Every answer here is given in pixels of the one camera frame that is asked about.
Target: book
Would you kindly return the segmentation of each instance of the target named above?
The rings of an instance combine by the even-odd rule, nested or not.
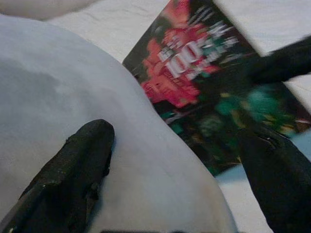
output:
[[[123,65],[216,176],[241,163],[236,133],[251,121],[287,137],[311,126],[310,114],[284,84],[250,82],[244,67],[256,57],[213,1],[171,0]]]

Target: white fabric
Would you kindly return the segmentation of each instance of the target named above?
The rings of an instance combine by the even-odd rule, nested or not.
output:
[[[0,13],[47,19],[79,10],[96,0],[0,0]]]
[[[261,54],[311,34],[310,0],[215,0]],[[77,33],[122,61],[167,0],[101,0],[49,22]],[[311,110],[311,77],[287,85]],[[217,178],[239,231],[271,233],[241,166]]]
[[[7,16],[0,47],[0,219],[68,136],[103,118],[116,145],[90,233],[236,232],[215,179],[119,62],[73,33]]]

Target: colorful book cover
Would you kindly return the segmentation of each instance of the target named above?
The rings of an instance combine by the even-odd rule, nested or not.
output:
[[[258,56],[211,0],[171,0],[123,65],[163,120],[213,175],[240,163],[239,115],[294,137],[311,116],[282,83],[252,85],[241,65]]]

